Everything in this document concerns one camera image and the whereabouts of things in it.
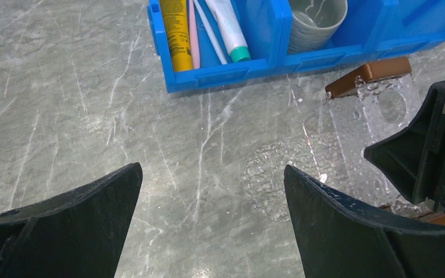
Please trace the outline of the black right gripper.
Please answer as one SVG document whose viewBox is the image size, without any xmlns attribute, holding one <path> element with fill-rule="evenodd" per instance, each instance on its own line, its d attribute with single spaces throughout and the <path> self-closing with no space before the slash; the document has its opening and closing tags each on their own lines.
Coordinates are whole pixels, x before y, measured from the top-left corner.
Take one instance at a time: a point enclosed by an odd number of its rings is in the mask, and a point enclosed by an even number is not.
<svg viewBox="0 0 445 278">
<path fill-rule="evenodd" d="M 364 157 L 409 202 L 429 198 L 445 210 L 445 81 L 431 85 L 406 128 L 366 147 Z"/>
</svg>

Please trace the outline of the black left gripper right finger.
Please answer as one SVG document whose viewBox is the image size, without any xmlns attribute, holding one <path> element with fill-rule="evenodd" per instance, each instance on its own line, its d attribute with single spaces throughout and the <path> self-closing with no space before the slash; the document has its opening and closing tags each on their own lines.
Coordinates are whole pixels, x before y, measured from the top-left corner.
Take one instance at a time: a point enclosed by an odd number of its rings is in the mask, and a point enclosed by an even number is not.
<svg viewBox="0 0 445 278">
<path fill-rule="evenodd" d="M 445 226 L 381 210 L 291 165 L 284 188 L 306 277 L 445 277 Z"/>
</svg>

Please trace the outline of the grey ceramic mug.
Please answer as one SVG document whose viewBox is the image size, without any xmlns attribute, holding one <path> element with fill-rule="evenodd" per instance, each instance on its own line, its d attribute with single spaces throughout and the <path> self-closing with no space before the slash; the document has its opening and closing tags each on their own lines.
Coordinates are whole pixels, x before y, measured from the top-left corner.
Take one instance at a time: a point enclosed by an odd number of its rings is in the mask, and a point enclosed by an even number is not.
<svg viewBox="0 0 445 278">
<path fill-rule="evenodd" d="M 289 54 L 322 48 L 348 13 L 347 0 L 294 0 L 289 4 L 293 17 Z"/>
</svg>

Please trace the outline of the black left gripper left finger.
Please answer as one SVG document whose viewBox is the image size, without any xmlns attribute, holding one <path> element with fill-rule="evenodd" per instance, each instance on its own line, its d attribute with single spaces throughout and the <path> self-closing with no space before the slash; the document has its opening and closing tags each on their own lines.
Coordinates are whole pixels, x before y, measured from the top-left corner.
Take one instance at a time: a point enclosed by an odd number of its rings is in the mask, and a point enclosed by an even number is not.
<svg viewBox="0 0 445 278">
<path fill-rule="evenodd" d="M 0 277 L 114 277 L 143 181 L 131 163 L 0 214 Z"/>
</svg>

